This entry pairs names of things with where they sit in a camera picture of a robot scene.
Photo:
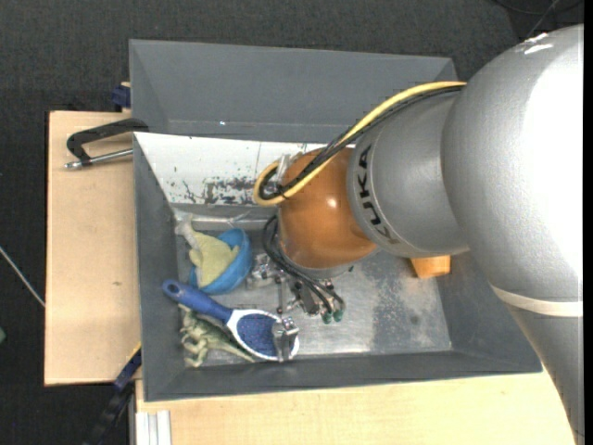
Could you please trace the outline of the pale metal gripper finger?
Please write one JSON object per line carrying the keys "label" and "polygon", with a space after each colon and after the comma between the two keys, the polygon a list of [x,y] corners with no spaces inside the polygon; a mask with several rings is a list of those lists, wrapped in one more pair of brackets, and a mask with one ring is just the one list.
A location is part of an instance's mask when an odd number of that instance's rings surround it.
{"label": "pale metal gripper finger", "polygon": [[281,318],[273,325],[273,342],[279,362],[292,360],[299,349],[299,328],[292,317]]}
{"label": "pale metal gripper finger", "polygon": [[251,272],[246,278],[246,288],[249,290],[260,289],[276,284],[279,275],[277,265],[268,254],[260,253],[254,259]]}

